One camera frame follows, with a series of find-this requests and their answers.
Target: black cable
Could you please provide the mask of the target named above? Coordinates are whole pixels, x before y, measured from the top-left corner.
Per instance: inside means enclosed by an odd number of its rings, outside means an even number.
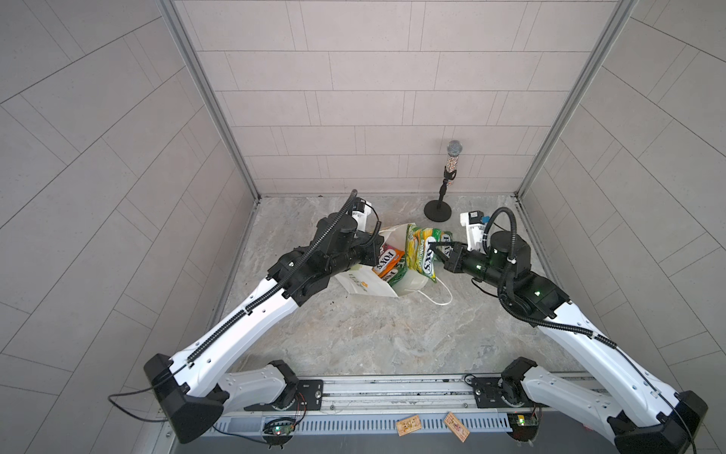
[[[690,429],[688,428],[688,426],[686,425],[685,421],[683,420],[683,417],[680,415],[680,413],[678,413],[676,411],[676,408],[673,406],[673,404],[671,402],[669,402],[668,399],[666,399],[665,397],[663,397],[663,394],[659,390],[657,390],[655,386],[653,386],[653,384],[650,382],[650,380],[648,380],[645,377],[645,375],[643,375],[642,372],[640,372],[640,369],[635,364],[633,364],[633,362],[630,360],[630,358],[628,358],[628,355],[626,355],[625,352],[623,352],[620,349],[615,349],[615,350],[623,358],[625,358],[625,360],[628,362],[628,364],[630,364],[632,366],[632,368],[635,369],[636,372],[638,372],[638,375],[640,375],[640,377],[644,380],[644,382],[647,383],[648,386],[650,386],[653,391],[655,391],[656,393],[658,393],[658,396],[660,396],[660,398],[662,400],[664,400],[666,404],[668,404],[668,406],[671,408],[671,410],[673,410],[673,413],[675,413],[676,416],[678,416],[678,419],[680,419],[681,424],[683,425],[683,428],[685,429],[686,433],[688,434],[688,441],[690,441],[690,445],[691,445],[691,447],[693,447],[693,454],[696,454],[696,441],[693,439],[693,434],[690,433]]]
[[[227,330],[229,330],[235,323],[237,323],[242,317],[244,317],[246,314],[249,314],[252,309],[256,308],[260,304],[267,301],[272,295],[275,295],[280,289],[291,279],[292,276],[295,275],[295,273],[302,267],[308,259],[312,256],[312,254],[320,247],[320,244],[325,239],[326,236],[330,234],[330,232],[333,231],[336,224],[339,223],[339,221],[348,213],[348,210],[351,209],[353,206],[354,199],[358,195],[357,190],[352,190],[351,194],[348,196],[348,200],[346,200],[345,204],[343,205],[343,208],[340,209],[340,211],[335,215],[335,218],[333,218],[333,221],[330,223],[328,228],[317,238],[313,241],[313,243],[307,248],[307,251],[303,254],[300,259],[298,259],[295,262],[295,265],[290,270],[290,273],[281,279],[277,284],[275,284],[274,287],[270,288],[267,292],[265,292],[262,296],[257,298],[255,301],[252,301],[247,306],[245,306],[244,311],[239,311],[236,314],[234,314],[229,320],[227,320],[222,326],[217,328],[216,331],[214,331],[207,339],[205,339],[202,344],[197,347],[195,351],[192,352],[192,354],[187,357],[187,363],[191,363],[194,360],[196,360],[199,356],[202,355],[202,353],[209,348],[211,344],[214,343],[219,337],[226,333]]]
[[[146,418],[142,418],[141,416],[136,416],[136,415],[134,415],[133,413],[131,413],[130,411],[128,411],[127,409],[125,409],[124,407],[121,407],[121,406],[120,406],[119,404],[117,404],[117,403],[115,402],[115,400],[111,399],[111,397],[123,397],[123,396],[133,396],[133,395],[135,395],[135,394],[141,394],[141,393],[143,393],[143,392],[148,392],[148,391],[152,391],[152,390],[154,390],[154,389],[157,389],[157,388],[158,388],[159,386],[161,386],[161,385],[163,385],[164,383],[166,383],[167,381],[171,380],[171,378],[172,378],[172,377],[174,377],[174,376],[175,376],[175,375],[176,375],[177,373],[181,372],[181,371],[182,371],[182,369],[184,369],[184,368],[185,368],[186,366],[187,366],[187,365],[186,365],[186,364],[184,364],[184,365],[183,365],[183,366],[181,366],[181,367],[180,367],[179,369],[177,369],[177,370],[176,370],[176,372],[172,373],[172,374],[171,374],[170,376],[168,376],[168,377],[164,378],[164,379],[163,379],[162,381],[160,381],[160,382],[159,382],[159,383],[157,383],[156,385],[154,385],[154,386],[149,386],[149,387],[148,387],[148,388],[146,388],[146,389],[141,389],[141,390],[139,390],[139,391],[132,391],[132,392],[119,392],[119,393],[117,393],[117,394],[110,394],[110,395],[109,395],[109,396],[107,397],[107,399],[108,399],[108,402],[111,402],[111,405],[113,405],[113,406],[114,406],[114,407],[116,407],[117,409],[119,409],[119,410],[123,411],[123,412],[124,412],[125,414],[127,414],[127,415],[131,416],[132,418],[134,418],[134,419],[138,419],[139,421],[144,421],[145,423],[165,423],[166,421],[168,421],[168,419],[146,419]]]
[[[476,284],[476,281],[474,280],[473,277],[471,278],[471,283],[474,284],[474,287],[477,287],[479,290],[481,290],[482,293],[486,293],[487,295],[493,296],[494,298],[499,298],[497,295],[494,295],[493,293],[489,293],[488,291],[484,290],[482,287],[479,287]]]
[[[262,441],[260,441],[260,440],[258,440],[258,439],[254,439],[254,438],[250,438],[250,437],[245,437],[244,435],[239,435],[239,434],[230,434],[229,432],[224,432],[224,431],[221,431],[221,430],[217,429],[217,428],[216,428],[215,426],[212,426],[212,429],[216,430],[216,431],[217,431],[217,432],[219,432],[220,434],[225,434],[225,435],[229,435],[229,436],[231,436],[231,437],[239,437],[239,438],[244,438],[244,439],[246,439],[247,441],[250,441],[250,442],[255,442],[255,443],[259,443],[259,444],[261,444],[261,445],[266,445],[266,444],[267,444],[267,442],[262,442]]]

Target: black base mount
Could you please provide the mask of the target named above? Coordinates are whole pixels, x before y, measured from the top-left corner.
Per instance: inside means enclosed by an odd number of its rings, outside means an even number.
[[[434,222],[448,221],[452,216],[452,207],[446,202],[432,200],[423,207],[423,213]]]

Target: microphone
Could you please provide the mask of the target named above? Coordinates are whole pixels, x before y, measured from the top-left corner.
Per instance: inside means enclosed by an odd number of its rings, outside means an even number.
[[[434,222],[444,222],[452,216],[452,207],[444,202],[444,194],[446,194],[446,189],[456,178],[456,165],[459,162],[459,155],[462,150],[463,147],[458,140],[452,140],[446,146],[449,159],[444,166],[444,182],[441,184],[441,189],[439,189],[439,199],[431,200],[423,207],[423,213]]]

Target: wall tile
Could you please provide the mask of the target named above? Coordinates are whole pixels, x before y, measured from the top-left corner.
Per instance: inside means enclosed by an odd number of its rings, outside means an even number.
[[[102,6],[87,0],[48,4],[87,54],[159,17],[158,8],[143,0],[105,1]]]
[[[212,209],[227,178],[234,171],[234,162],[221,141],[209,155],[199,172],[189,184],[189,194],[206,213]]]
[[[542,206],[542,211],[548,220],[552,221],[557,212],[565,205],[565,198],[545,171],[539,171],[532,182],[532,193]]]
[[[0,385],[48,394],[60,394],[71,375],[67,370],[6,354],[0,354],[0,367],[3,370]]]
[[[597,250],[656,346],[672,344],[705,331],[625,223],[603,240]]]
[[[726,62],[698,54],[658,103],[678,121],[726,154]]]
[[[156,319],[159,317],[159,314],[138,301],[134,301],[127,295],[121,295],[113,309],[116,309],[117,312],[124,314],[132,320],[136,320],[149,329],[154,328],[154,323],[156,323]]]
[[[623,291],[618,289],[610,295],[607,295],[605,298],[603,298],[602,301],[596,303],[595,309],[597,310],[597,313],[600,314],[600,316],[602,317],[611,310],[616,309],[627,302],[628,301],[625,299]]]
[[[721,244],[726,244],[726,158],[673,121],[641,156],[644,167]]]
[[[600,301],[617,290],[618,283],[610,274],[612,268],[608,270],[573,213],[565,216],[555,233],[592,301]]]
[[[134,31],[134,35],[139,39],[162,81],[172,77],[184,67],[182,55],[179,54],[176,43],[161,17]]]
[[[276,179],[275,187],[281,194],[341,194],[346,191],[342,178]]]
[[[279,154],[269,126],[235,126],[232,134],[243,156]]]
[[[526,126],[457,126],[454,135],[464,153],[514,155],[526,132]]]
[[[417,92],[413,124],[485,125],[494,92]]]
[[[227,53],[222,51],[197,52],[212,89],[218,91],[238,90],[227,61]]]
[[[192,342],[199,339],[208,329],[210,320],[214,314],[215,309],[219,305],[219,299],[221,298],[222,291],[224,290],[224,284],[227,281],[227,275],[224,274],[219,267],[212,267],[212,272],[207,279],[207,283],[202,290],[196,305],[193,307],[191,316],[188,316],[189,323],[184,328],[184,332],[179,339],[177,347],[172,347],[171,342],[167,343],[167,339],[159,339],[160,348],[167,349],[170,352],[176,352],[178,349],[183,349],[192,344]],[[176,337],[176,328],[179,325],[174,326],[174,338]]]
[[[202,210],[196,200],[189,194],[189,191],[185,191],[181,197],[181,202],[187,206],[187,208],[194,214],[200,224],[204,224],[207,221],[207,214]]]
[[[403,92],[317,92],[320,122],[328,126],[401,124]]]
[[[328,156],[327,166],[332,178],[396,178],[399,171],[399,157]]]
[[[327,52],[227,52],[239,90],[330,90]]]
[[[126,400],[123,401],[123,404],[126,405],[125,408],[129,408]],[[129,418],[120,410],[113,408],[111,413],[108,414],[98,438],[96,438],[91,454],[130,453],[143,424],[143,422]]]
[[[70,61],[76,61],[83,57],[85,53],[81,50],[81,47],[76,43],[76,40],[68,33],[65,26],[58,16],[56,16],[53,9],[48,5],[45,0],[23,0],[28,8],[33,12],[33,15],[43,24],[43,28],[48,31],[48,34],[53,37],[63,52],[68,56]]]
[[[490,178],[489,183],[486,186],[487,192],[515,192],[522,184],[521,178]],[[478,186],[472,186],[472,191],[478,188],[477,191],[481,190]]]
[[[192,119],[189,120],[188,126],[192,130],[192,134],[202,148],[205,156],[209,156],[212,150],[219,144],[220,137],[207,107],[197,111]]]
[[[135,181],[101,140],[79,156],[0,230],[0,301],[33,311]]]
[[[65,164],[72,163],[78,157],[78,150],[60,135],[32,105],[28,104],[22,95],[19,94],[3,102],[2,107]]]
[[[202,95],[199,93],[199,89],[192,79],[192,75],[189,74],[189,68],[184,68],[176,74],[176,78],[179,80],[181,87],[184,88],[184,93],[187,94],[189,102],[192,103],[194,110],[199,110],[204,105]]]
[[[125,385],[136,389],[145,388],[148,386],[143,368],[146,361],[157,353],[168,355],[176,353],[200,293],[202,286],[182,271]]]
[[[486,155],[478,177],[521,178],[529,170],[531,156]]]
[[[217,253],[217,257],[214,259],[214,264],[219,267],[225,275],[229,275],[229,273],[232,271],[232,265],[234,262],[235,254],[237,253],[237,247],[240,244],[242,235],[245,233],[245,230],[248,227],[247,223],[250,219],[250,214],[252,213],[253,208],[254,199],[252,198],[252,195],[250,194],[247,187],[244,187],[244,194],[242,195],[242,200],[237,206],[237,210],[232,217],[232,222],[229,224],[227,232],[224,234],[222,245],[219,246],[219,252]]]
[[[0,386],[0,439],[3,451],[24,453],[50,411],[56,396]]]
[[[353,126],[286,126],[282,128],[289,155],[354,155]]]
[[[251,156],[258,178],[320,178],[317,160],[311,156]]]
[[[409,21],[409,51],[421,50],[421,38],[423,34],[423,15],[426,10],[425,2],[411,2],[411,19]]]
[[[545,1],[525,50],[589,52],[613,10],[608,2]]]
[[[598,71],[582,105],[636,158],[671,120],[606,69]]]
[[[74,147],[85,150],[151,91],[120,39],[38,82],[23,97]]]
[[[613,230],[615,230],[616,228],[618,228],[618,226],[620,224],[622,224],[622,223],[623,223],[623,218],[620,216],[620,213],[618,213],[616,211],[615,213],[612,214],[612,216],[610,216],[608,218],[607,221],[605,221],[603,223],[603,225],[601,225],[595,231],[595,233],[593,233],[592,235],[590,235],[590,241],[592,241],[592,244],[594,244],[595,246],[597,246],[604,239],[606,239],[608,237],[608,235],[610,235],[613,232]]]
[[[407,50],[407,1],[303,1],[308,50]]]
[[[712,236],[708,233],[704,233],[700,237],[683,246],[678,251],[674,252],[671,256],[668,256],[668,258],[659,264],[661,265],[663,272],[666,273],[666,276],[672,276],[681,269],[686,268],[688,265],[699,260],[701,257],[716,251],[719,247],[721,246],[713,239]]]
[[[0,69],[0,100],[63,68],[70,60],[22,0],[3,3],[0,54],[12,65]]]
[[[620,142],[617,140],[613,140],[610,143],[610,146],[607,150],[603,153],[602,156],[600,156],[600,159],[597,160],[595,165],[592,167],[592,170],[590,170],[590,176],[594,179],[597,179],[600,177],[600,175],[603,173],[603,170],[607,166],[610,165],[610,162],[612,162],[613,158],[620,153],[620,150],[623,150],[623,146],[620,145]]]
[[[539,242],[542,244],[545,253],[552,254],[555,249],[560,246],[560,241],[557,239],[557,235],[555,235],[555,231],[550,225],[550,221],[545,216],[545,212],[542,210],[539,201],[537,201],[537,197],[535,197],[531,190],[524,195],[523,205],[530,220],[532,221],[532,224],[534,225],[537,237],[539,238]]]
[[[588,55],[587,52],[543,52],[527,89],[569,92]]]
[[[139,43],[139,39],[136,37],[136,35],[134,35],[133,33],[129,33],[122,39],[124,40],[124,42],[126,42],[126,46],[129,46],[131,53],[134,54],[134,58],[136,58],[136,61],[139,63],[139,66],[141,66],[141,69],[144,71],[144,74],[146,75],[147,79],[149,79],[151,85],[155,89],[159,87],[163,81],[161,80],[161,77],[159,77],[159,74],[156,72],[156,69],[154,69],[154,65],[151,63],[149,57],[146,55],[146,52],[141,46],[141,43]]]
[[[234,212],[230,209],[222,197],[218,198],[212,208],[207,222],[202,227],[202,232],[197,242],[189,253],[189,260],[195,264],[204,274],[209,275],[217,256],[219,246],[224,239],[224,233],[232,221]]]
[[[567,92],[509,92],[499,116],[503,126],[550,126]]]
[[[346,191],[357,189],[360,194],[418,192],[418,178],[346,178]]]
[[[587,171],[592,170],[613,143],[613,136],[581,105],[575,109],[561,139]]]
[[[538,52],[442,52],[437,90],[527,90]]]
[[[667,2],[662,11],[654,22],[656,28],[726,60],[726,36],[721,28],[726,12],[719,0],[675,0]]]
[[[541,5],[542,3],[540,1],[527,2],[527,8],[524,10],[524,16],[522,16],[522,21],[519,22],[517,37],[514,40],[514,45],[512,45],[513,51],[520,52],[524,50]]]
[[[310,124],[303,92],[225,92],[224,99],[237,126]]]
[[[655,28],[629,20],[603,65],[647,95],[683,50],[684,44]]]
[[[150,246],[123,216],[111,214],[4,351],[74,370]]]
[[[13,217],[65,164],[5,110],[0,109],[0,225]]]
[[[69,453],[89,452],[111,408],[106,396],[121,389],[148,335],[149,328],[111,312],[27,452],[61,445]]]
[[[701,333],[665,346],[660,349],[660,352],[666,364],[673,365],[706,354],[719,352],[720,350],[719,345],[710,334]]]
[[[721,405],[726,405],[726,398],[721,392],[723,383],[721,377],[726,375],[726,354],[723,352],[680,362],[672,365],[671,370],[683,389],[693,390],[702,396],[709,408],[721,408]],[[706,414],[705,422],[712,428],[709,433],[716,444],[724,447],[726,446],[726,435],[723,431],[714,430],[719,427],[719,419],[715,416],[713,413]]]
[[[437,52],[330,52],[336,90],[433,90]]]
[[[160,313],[201,229],[187,206],[177,204],[125,293]]]
[[[0,303],[0,351],[28,319],[27,312]]]
[[[683,74],[683,71],[685,71],[693,59],[696,58],[696,55],[698,55],[699,52],[700,51],[695,47],[691,47],[686,44],[683,50],[678,54],[678,57],[676,57],[676,60],[674,60],[674,62],[668,67],[665,74],[658,80],[658,83],[653,87],[650,93],[648,93],[648,99],[658,104],[661,99],[663,99],[666,92],[670,90],[671,86],[675,84],[675,81],[678,80],[681,74]]]
[[[638,316],[626,303],[601,317],[610,338],[617,342],[627,354],[648,372],[678,388],[673,374],[653,345]]]
[[[438,155],[443,132],[443,126],[366,126],[366,154]]]
[[[627,150],[610,162],[597,184],[657,262],[703,233],[697,221]]]
[[[140,177],[193,115],[182,85],[172,78],[124,115],[103,139]]]
[[[427,3],[421,50],[510,51],[525,7],[523,2]]]
[[[194,151],[184,136],[177,134],[126,198],[161,229],[199,168]]]
[[[592,235],[615,212],[615,208],[574,156],[570,156],[553,179],[575,217]]]
[[[200,50],[295,50],[282,1],[185,1]]]
[[[151,241],[154,241],[156,235],[159,235],[159,229],[128,199],[124,198],[116,207],[116,211]]]
[[[726,310],[720,290],[725,270],[726,251],[721,248],[671,276],[671,282],[721,348],[726,346],[726,329],[721,324]]]

